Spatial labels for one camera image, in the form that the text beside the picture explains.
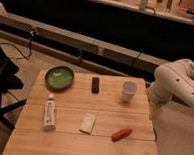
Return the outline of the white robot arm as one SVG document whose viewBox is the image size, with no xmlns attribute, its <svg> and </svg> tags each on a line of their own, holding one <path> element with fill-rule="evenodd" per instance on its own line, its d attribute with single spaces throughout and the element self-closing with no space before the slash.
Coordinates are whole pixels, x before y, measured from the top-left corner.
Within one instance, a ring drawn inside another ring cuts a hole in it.
<svg viewBox="0 0 194 155">
<path fill-rule="evenodd" d="M 159 65 L 155 79 L 148 88 L 149 119 L 155 120 L 175 95 L 194 109 L 194 62 L 191 59 L 175 60 Z"/>
</svg>

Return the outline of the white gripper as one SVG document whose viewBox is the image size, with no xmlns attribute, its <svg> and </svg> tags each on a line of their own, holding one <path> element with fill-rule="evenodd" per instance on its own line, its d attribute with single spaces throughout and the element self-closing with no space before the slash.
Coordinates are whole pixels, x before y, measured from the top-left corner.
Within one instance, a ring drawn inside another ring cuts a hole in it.
<svg viewBox="0 0 194 155">
<path fill-rule="evenodd" d="M 165 104 L 165 93 L 159 85 L 152 83 L 148 89 L 148 99 L 152 106 L 152 119 L 156 120 L 162 112 L 162 105 Z"/>
</svg>

